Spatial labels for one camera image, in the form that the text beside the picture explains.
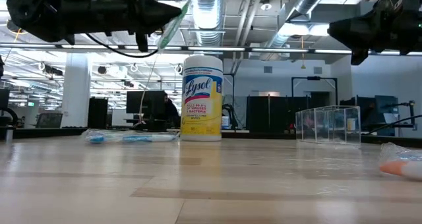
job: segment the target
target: orange object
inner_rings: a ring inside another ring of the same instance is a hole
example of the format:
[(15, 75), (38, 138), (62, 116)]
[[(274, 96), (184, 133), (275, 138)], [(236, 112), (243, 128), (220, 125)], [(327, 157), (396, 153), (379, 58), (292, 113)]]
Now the orange object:
[(388, 174), (403, 176), (403, 167), (408, 163), (408, 161), (387, 161), (380, 166), (380, 171)]

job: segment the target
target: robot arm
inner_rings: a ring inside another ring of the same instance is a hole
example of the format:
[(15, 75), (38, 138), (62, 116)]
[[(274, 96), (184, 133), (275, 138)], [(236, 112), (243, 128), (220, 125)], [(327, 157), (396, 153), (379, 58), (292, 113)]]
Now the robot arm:
[(363, 16), (330, 23), (328, 33), (352, 50), (352, 65), (361, 64), (369, 50), (422, 51), (420, 6), (421, 0), (378, 0)]
[(181, 14), (155, 0), (7, 0), (7, 6), (17, 26), (44, 41), (75, 44), (75, 34), (128, 31), (142, 52), (147, 35)]

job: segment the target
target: air duct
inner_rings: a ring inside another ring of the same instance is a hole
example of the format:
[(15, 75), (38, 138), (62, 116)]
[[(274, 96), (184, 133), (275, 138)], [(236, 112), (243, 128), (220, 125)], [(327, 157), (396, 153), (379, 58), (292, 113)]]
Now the air duct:
[[(195, 0), (193, 21), (199, 30), (217, 30), (222, 23), (223, 0)], [(197, 32), (196, 40), (201, 46), (220, 46), (221, 32)]]
[[(295, 18), (298, 21), (309, 21), (311, 19), (312, 10), (318, 5), (320, 1), (321, 0), (293, 0), (287, 4), (283, 4), (282, 9), (280, 10), (280, 29), (272, 37), (272, 39), (266, 43), (265, 47), (282, 47), (291, 36), (282, 33), (283, 25), (289, 20), (293, 21)], [(259, 59), (263, 61), (269, 61), (280, 60), (281, 57), (274, 53), (261, 53)]]

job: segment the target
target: lysol wipes container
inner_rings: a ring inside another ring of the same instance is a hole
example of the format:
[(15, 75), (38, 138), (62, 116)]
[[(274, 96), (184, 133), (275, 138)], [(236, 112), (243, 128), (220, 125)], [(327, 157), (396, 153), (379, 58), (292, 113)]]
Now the lysol wipes container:
[(181, 139), (222, 139), (223, 62), (213, 56), (192, 56), (183, 67)]

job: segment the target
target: lysol logo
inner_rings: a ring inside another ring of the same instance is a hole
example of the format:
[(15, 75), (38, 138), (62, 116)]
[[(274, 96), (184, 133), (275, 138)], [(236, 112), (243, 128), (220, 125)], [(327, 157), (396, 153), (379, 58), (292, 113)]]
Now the lysol logo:
[(209, 77), (199, 77), (192, 79), (185, 86), (185, 103), (194, 99), (204, 99), (210, 97), (212, 80)]

